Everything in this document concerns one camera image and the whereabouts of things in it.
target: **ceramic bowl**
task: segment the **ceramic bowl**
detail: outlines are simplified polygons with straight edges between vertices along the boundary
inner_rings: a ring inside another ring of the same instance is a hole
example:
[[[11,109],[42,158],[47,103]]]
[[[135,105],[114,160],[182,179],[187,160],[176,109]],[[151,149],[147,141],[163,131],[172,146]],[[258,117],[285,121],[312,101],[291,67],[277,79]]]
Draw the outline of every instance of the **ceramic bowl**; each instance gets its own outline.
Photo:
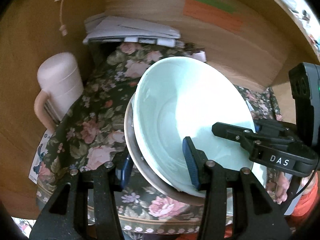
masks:
[[[162,194],[169,196],[175,200],[181,201],[183,203],[187,203],[190,205],[195,206],[202,206],[204,205],[204,198],[193,196],[187,194],[183,191],[178,191],[171,185],[164,182],[148,165],[147,161],[144,159],[135,134],[134,134],[134,127],[133,127],[133,109],[132,109],[132,102],[134,99],[134,95],[129,101],[127,105],[127,109],[124,115],[124,137],[125,142],[127,144],[128,151],[130,156],[136,165],[139,172],[143,175],[143,177],[158,191]]]
[[[191,183],[182,152],[190,136],[197,149],[223,167],[252,169],[249,154],[240,144],[214,136],[216,122],[255,131],[250,111],[233,84],[219,71],[188,57],[169,57],[153,64],[138,83],[134,132],[151,169],[178,191],[204,197]]]

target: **black clamp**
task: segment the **black clamp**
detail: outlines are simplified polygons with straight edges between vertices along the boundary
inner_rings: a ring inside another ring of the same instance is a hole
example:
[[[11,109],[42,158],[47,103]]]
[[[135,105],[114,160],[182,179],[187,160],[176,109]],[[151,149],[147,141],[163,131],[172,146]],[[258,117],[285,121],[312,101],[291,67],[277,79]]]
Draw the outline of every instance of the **black clamp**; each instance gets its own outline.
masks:
[[[261,131],[217,122],[212,126],[215,136],[239,142],[249,152],[249,160],[301,178],[316,168],[318,154],[306,146],[289,128],[275,120],[255,120]]]
[[[72,169],[44,206],[29,239],[95,239],[87,235],[88,189],[93,189],[97,238],[123,240],[114,192],[126,186],[132,167],[126,148],[94,171]]]
[[[227,188],[233,190],[232,236],[228,239],[283,240],[291,235],[278,205],[272,201],[249,168],[223,168],[195,148],[190,137],[183,140],[183,153],[191,181],[206,190],[198,240],[221,240],[225,235]]]

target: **pink rose print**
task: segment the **pink rose print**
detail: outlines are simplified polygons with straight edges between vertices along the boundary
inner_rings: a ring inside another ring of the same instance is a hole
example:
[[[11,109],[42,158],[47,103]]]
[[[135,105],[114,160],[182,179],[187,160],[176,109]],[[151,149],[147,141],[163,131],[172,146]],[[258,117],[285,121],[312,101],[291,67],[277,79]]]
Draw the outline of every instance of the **pink rose print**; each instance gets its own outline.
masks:
[[[88,164],[86,166],[86,170],[95,170],[97,169],[101,164],[108,162],[111,160],[110,153],[114,152],[116,149],[108,146],[100,146],[100,147],[94,147],[90,148],[88,151]]]
[[[112,145],[114,142],[124,142],[124,132],[118,130],[110,133],[108,135],[108,143]]]
[[[76,136],[75,128],[70,128],[70,131],[67,132],[67,141],[70,140],[72,137]]]
[[[249,91],[247,91],[246,94],[250,101],[257,102],[257,98],[253,94],[251,94]]]
[[[147,62],[157,62],[163,55],[159,51],[151,51],[147,54]]]
[[[112,106],[112,104],[113,104],[113,101],[109,100],[106,102],[105,107],[108,108],[108,107]]]
[[[60,152],[64,152],[63,143],[60,143],[59,146],[58,146],[57,153],[60,153]]]
[[[137,84],[138,84],[138,82],[130,82],[130,83],[129,83],[129,86],[130,86],[130,87],[134,87],[134,86],[136,86]]]
[[[150,65],[144,62],[135,62],[132,59],[129,59],[125,67],[128,69],[124,73],[127,77],[138,78],[144,74]]]
[[[120,45],[120,49],[123,53],[126,54],[132,54],[134,53],[137,49],[142,49],[141,45],[138,43],[134,42],[124,42]]]
[[[47,180],[49,183],[54,181],[54,174],[41,162],[38,178],[40,181]]]
[[[149,214],[154,217],[159,217],[159,219],[178,215],[180,213],[179,210],[186,206],[185,203],[170,197],[160,198],[159,196],[151,203],[149,206]]]
[[[264,104],[260,104],[259,106],[262,108],[263,111],[269,111],[269,109]]]
[[[276,119],[277,119],[277,121],[282,121],[282,115],[276,114]]]
[[[83,122],[82,126],[82,140],[84,140],[85,143],[92,143],[97,134],[100,133],[99,124],[96,123],[96,118],[92,118],[89,122]]]

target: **screw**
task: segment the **screw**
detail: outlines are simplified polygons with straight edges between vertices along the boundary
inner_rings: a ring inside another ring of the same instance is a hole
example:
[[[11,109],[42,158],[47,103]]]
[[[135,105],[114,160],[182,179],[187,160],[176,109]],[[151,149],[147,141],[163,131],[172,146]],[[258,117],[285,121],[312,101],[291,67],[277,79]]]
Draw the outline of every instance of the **screw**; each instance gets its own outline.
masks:
[[[244,174],[249,174],[251,171],[249,168],[242,168],[241,171],[244,173]]]
[[[77,175],[77,174],[78,174],[78,169],[72,169],[72,170],[70,171],[70,174],[71,174],[72,176]]]
[[[104,163],[104,166],[105,166],[106,168],[111,168],[111,167],[113,166],[113,162],[111,162],[111,161],[105,162],[105,163]]]
[[[205,162],[205,164],[208,166],[208,167],[213,167],[214,165],[216,165],[216,163],[213,161],[213,160],[207,160]]]

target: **blue gripper pad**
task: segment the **blue gripper pad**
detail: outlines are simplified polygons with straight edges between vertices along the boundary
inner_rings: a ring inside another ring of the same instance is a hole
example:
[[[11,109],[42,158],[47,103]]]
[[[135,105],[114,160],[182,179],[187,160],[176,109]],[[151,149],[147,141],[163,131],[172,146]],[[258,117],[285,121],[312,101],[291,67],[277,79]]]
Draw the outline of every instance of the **blue gripper pad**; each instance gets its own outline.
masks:
[[[208,160],[205,153],[197,150],[189,136],[182,141],[182,151],[187,163],[192,185],[197,190],[204,190],[203,186],[208,182],[204,171],[204,164]]]

